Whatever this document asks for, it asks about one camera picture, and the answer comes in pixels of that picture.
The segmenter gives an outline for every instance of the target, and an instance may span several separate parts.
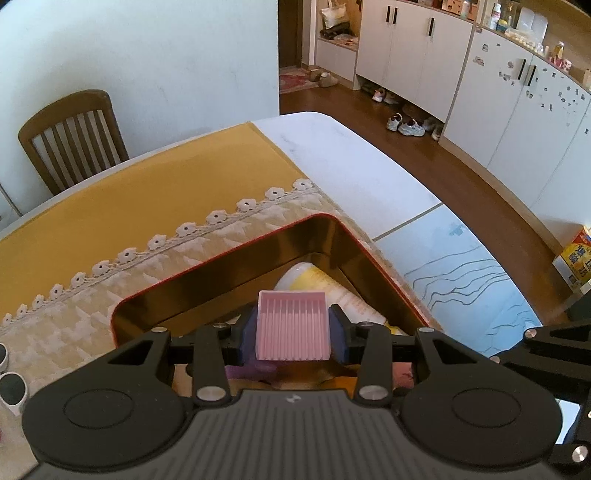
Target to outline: doorway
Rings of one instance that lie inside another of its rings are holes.
[[[299,67],[303,0],[278,0],[277,25],[279,36],[279,68]]]

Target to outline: rug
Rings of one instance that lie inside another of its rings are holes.
[[[298,67],[279,69],[279,94],[316,88],[318,83],[308,80],[310,72]]]

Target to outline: white marble tabletop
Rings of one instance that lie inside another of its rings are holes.
[[[400,165],[332,117],[303,112],[254,124],[372,239],[441,203]]]

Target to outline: wooden chair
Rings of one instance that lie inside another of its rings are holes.
[[[129,160],[111,99],[102,90],[47,105],[23,125],[18,139],[53,195]]]

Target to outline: bottle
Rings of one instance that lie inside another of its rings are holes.
[[[554,61],[562,60],[564,54],[564,42],[559,41],[558,45],[554,47]]]
[[[462,11],[460,12],[460,17],[462,18],[468,18],[468,13],[470,13],[470,6],[472,4],[470,3],[469,0],[464,0],[464,2],[462,3]]]
[[[489,24],[489,28],[491,30],[496,30],[496,26],[499,23],[499,19],[501,18],[501,4],[494,4],[492,7],[491,13],[491,23]]]
[[[386,324],[383,315],[309,262],[300,262],[291,267],[277,282],[275,290],[320,290],[326,293],[326,303],[338,304],[351,323]]]

